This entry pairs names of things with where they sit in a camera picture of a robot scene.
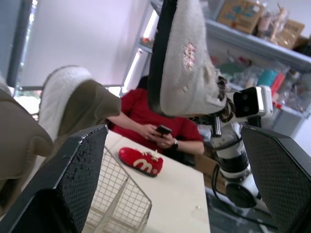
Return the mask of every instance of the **white wire basket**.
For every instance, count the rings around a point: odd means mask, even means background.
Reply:
[[[97,189],[83,233],[141,233],[152,203],[105,148]]]

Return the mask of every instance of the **black cable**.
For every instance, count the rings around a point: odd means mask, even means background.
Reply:
[[[255,220],[255,219],[252,219],[252,218],[249,218],[249,217],[244,217],[244,216],[238,214],[237,212],[232,210],[230,207],[228,207],[226,203],[224,203],[222,200],[220,200],[220,198],[217,195],[217,187],[216,187],[219,168],[220,168],[219,164],[216,164],[216,166],[215,166],[215,168],[213,170],[213,173],[212,173],[211,181],[212,181],[212,191],[213,191],[216,199],[221,203],[221,205],[224,208],[226,208],[228,211],[230,211],[232,214],[234,214],[235,216],[238,216],[238,217],[243,218],[243,219],[245,219],[247,221],[250,221],[250,222],[254,222],[256,224],[264,225],[264,226],[267,226],[267,227],[270,227],[270,228],[278,230],[278,228],[275,225],[271,225],[271,224],[265,223],[265,222],[259,222],[259,221]]]

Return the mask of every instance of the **red shoe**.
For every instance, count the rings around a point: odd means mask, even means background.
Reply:
[[[152,177],[157,176],[163,166],[162,158],[157,158],[150,152],[141,153],[139,150],[127,147],[120,149],[119,158],[124,164]]]

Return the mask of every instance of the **red t-shirt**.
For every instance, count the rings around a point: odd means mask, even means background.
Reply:
[[[189,119],[181,117],[166,118],[152,112],[148,107],[147,91],[144,89],[130,91],[122,97],[121,104],[122,112],[139,124],[164,125],[172,130],[172,136],[174,138],[178,137],[179,140],[183,141],[203,141],[196,125]],[[152,150],[158,150],[159,153],[163,151],[156,143],[143,138],[140,134],[132,130],[114,125],[112,131]]]

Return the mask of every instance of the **cardboard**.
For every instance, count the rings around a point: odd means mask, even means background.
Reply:
[[[212,178],[212,173],[217,162],[204,155],[196,155],[194,157],[194,161],[195,161],[194,169],[203,173],[205,187],[212,188],[211,178]],[[217,190],[220,193],[225,194],[225,179],[221,176],[220,173],[218,174],[216,186],[217,186]]]
[[[276,36],[277,44],[292,50],[304,28],[304,24],[289,19],[284,25],[283,31]]]
[[[252,34],[263,10],[262,5],[247,0],[226,0],[217,21],[241,32]]]

